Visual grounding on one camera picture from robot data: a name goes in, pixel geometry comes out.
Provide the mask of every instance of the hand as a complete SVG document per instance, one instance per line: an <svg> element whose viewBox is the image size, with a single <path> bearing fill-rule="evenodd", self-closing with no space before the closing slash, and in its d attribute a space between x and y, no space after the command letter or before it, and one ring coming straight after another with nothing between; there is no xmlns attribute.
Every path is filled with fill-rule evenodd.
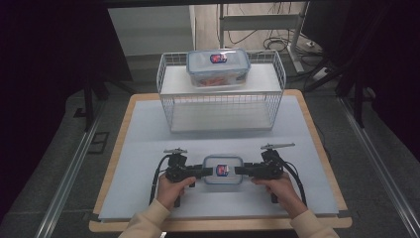
<svg viewBox="0 0 420 238"><path fill-rule="evenodd" d="M253 178L252 182L263 184L268 193L274 193L292 219L308 209L294 190L288 173L283 173L279 179Z"/></svg>
<svg viewBox="0 0 420 238"><path fill-rule="evenodd" d="M180 182L169 181L165 174L158 178L157 200L168 210L173 209L173 204L179 195L184 195L184 188L195 183L196 178L186 178Z"/></svg>

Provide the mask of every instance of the beige sleeve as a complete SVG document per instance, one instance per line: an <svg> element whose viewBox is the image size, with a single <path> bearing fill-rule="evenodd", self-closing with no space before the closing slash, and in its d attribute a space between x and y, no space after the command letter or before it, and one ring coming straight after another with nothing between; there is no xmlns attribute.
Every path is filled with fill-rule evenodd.
<svg viewBox="0 0 420 238"><path fill-rule="evenodd" d="M170 215L170 212L156 199L144 212L136 213L130 220L120 238L152 238L160 237L160 226Z"/></svg>
<svg viewBox="0 0 420 238"><path fill-rule="evenodd" d="M310 210L295 217L290 222L290 225L294 228L299 238L339 237L331 227L319 222L318 218Z"/></svg>

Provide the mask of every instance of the wooden table edge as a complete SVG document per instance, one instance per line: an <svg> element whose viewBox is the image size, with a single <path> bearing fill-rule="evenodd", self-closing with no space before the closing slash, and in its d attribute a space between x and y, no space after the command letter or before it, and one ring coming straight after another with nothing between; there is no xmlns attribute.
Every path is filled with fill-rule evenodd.
<svg viewBox="0 0 420 238"><path fill-rule="evenodd" d="M324 172L330 183L334 197L336 198L339 210L346 211L348 207L341 194L337 180L332 171L328 157L324 151L323 145L319 138L316 127L312 121L309 109L303 98L301 91L297 89L286 89L283 95L296 96L299 106L302 110L303 117L305 118L310 135L314 142L315 148L318 152L321 164L323 165ZM128 127L132 118L133 110L137 101L142 100L159 100L157 93L135 94L130 98L129 105L127 106L126 114L124 115L120 131L118 133L117 141L112 152L111 159L102 182L98 198L93 209L93 214L99 214L106 194L110 188L114 172L118 165L118 160L123 148L124 140L127 134ZM320 217L320 221L333 228L349 228L353 224L351 217L340 218L338 216ZM278 230L278 229L292 229L289 224L288 218L254 218L254 219L203 219L203 220L173 220L165 221L162 226L164 231L235 231L235 230ZM117 232L123 231L128 225L127 222L100 222L91 220L89 222L89 229L92 232Z"/></svg>

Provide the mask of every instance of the white wire rack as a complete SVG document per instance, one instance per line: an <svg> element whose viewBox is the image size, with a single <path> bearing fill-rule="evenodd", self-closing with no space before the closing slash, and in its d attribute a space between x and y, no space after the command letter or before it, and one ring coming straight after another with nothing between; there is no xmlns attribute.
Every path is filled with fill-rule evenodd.
<svg viewBox="0 0 420 238"><path fill-rule="evenodd" d="M197 88L186 72L186 53L161 56L157 90L171 132L270 130L286 83L276 51L248 52L243 85Z"/></svg>

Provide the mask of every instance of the container lid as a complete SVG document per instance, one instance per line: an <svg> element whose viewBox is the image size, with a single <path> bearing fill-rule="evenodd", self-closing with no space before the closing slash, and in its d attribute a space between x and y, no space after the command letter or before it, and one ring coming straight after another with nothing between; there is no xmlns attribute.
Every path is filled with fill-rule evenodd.
<svg viewBox="0 0 420 238"><path fill-rule="evenodd" d="M190 74L220 71L249 70L247 53L242 49L194 51L187 54L186 69Z"/></svg>
<svg viewBox="0 0 420 238"><path fill-rule="evenodd" d="M235 167L241 167L243 161L235 155L211 155L204 159L204 168L213 168L213 175L205 177L207 183L239 184L242 176L235 174Z"/></svg>

